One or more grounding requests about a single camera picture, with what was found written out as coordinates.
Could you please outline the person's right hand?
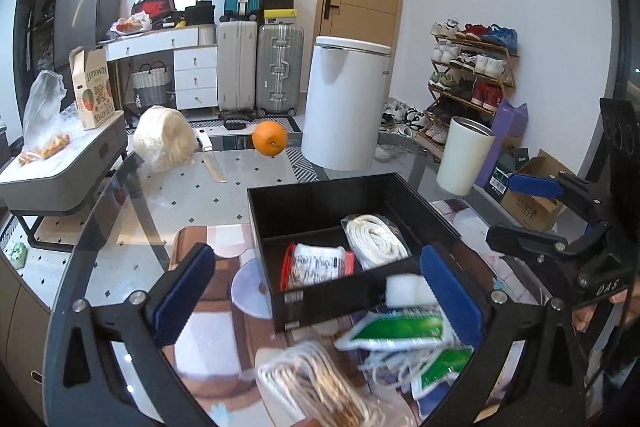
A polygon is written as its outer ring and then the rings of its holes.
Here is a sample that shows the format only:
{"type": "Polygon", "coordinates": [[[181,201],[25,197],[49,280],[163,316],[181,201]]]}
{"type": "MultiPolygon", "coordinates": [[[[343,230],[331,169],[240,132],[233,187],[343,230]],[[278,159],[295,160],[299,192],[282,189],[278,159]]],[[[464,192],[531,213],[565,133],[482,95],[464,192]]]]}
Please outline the person's right hand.
{"type": "MultiPolygon", "coordinates": [[[[577,332],[585,332],[593,317],[597,317],[601,311],[604,311],[606,315],[610,314],[615,305],[623,305],[627,300],[627,291],[620,291],[619,293],[608,298],[608,305],[605,303],[597,303],[596,305],[589,305],[572,313],[572,322],[577,332]]],[[[624,324],[634,323],[639,318],[639,284],[634,285],[631,288],[631,297],[629,308],[624,320],[624,324]]]]}

